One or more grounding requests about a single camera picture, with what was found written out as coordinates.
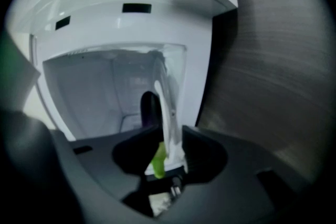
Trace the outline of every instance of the freezer compartment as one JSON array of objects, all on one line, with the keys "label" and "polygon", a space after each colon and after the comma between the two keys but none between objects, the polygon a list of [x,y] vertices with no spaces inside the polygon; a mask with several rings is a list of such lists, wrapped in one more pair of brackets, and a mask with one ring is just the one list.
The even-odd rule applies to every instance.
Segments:
[{"label": "freezer compartment", "polygon": [[[176,45],[173,55],[184,54],[181,47]],[[73,52],[43,63],[52,100],[76,139],[140,128],[140,100],[146,91],[155,92],[155,80],[175,108],[180,83],[171,70],[167,72],[166,62],[175,60],[165,57],[163,48],[145,53],[130,49]]]}]

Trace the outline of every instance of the gray plastic surface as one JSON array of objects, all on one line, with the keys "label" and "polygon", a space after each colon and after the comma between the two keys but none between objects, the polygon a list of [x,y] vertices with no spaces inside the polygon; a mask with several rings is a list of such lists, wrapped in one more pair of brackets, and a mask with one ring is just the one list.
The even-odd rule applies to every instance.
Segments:
[{"label": "gray plastic surface", "polygon": [[81,206],[85,223],[157,223],[109,195],[82,167],[63,133],[52,131],[51,134],[59,162]]},{"label": "gray plastic surface", "polygon": [[180,198],[162,214],[164,223],[246,224],[275,212],[256,174],[272,169],[294,192],[301,193],[309,183],[262,147],[248,141],[184,127],[221,143],[228,161],[222,172],[208,184],[187,185]]},{"label": "gray plastic surface", "polygon": [[158,61],[163,56],[157,51],[97,51],[48,60],[44,71],[62,119],[83,139],[141,127],[141,96],[165,76]]},{"label": "gray plastic surface", "polygon": [[[187,185],[179,199],[159,217],[158,222],[198,224],[211,220],[211,223],[246,224],[269,216],[276,212],[275,207],[256,176],[264,170],[273,170],[296,194],[310,186],[293,169],[254,143],[185,126],[184,134],[186,132],[191,135],[196,132],[222,144],[227,153],[227,164],[209,183]],[[78,163],[82,164],[101,189],[116,199],[134,191],[138,187],[139,178],[125,174],[113,162],[111,152],[119,141],[136,133],[132,131],[71,142],[72,147],[88,144],[93,148],[92,151],[77,155]]]}]

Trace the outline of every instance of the wood grain wall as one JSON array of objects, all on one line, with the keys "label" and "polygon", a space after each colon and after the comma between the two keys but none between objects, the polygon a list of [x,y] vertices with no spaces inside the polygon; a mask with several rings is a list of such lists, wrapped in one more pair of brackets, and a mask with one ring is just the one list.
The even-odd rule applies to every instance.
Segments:
[{"label": "wood grain wall", "polygon": [[325,0],[238,0],[214,19],[199,127],[272,151],[314,180],[334,122],[335,27]]}]

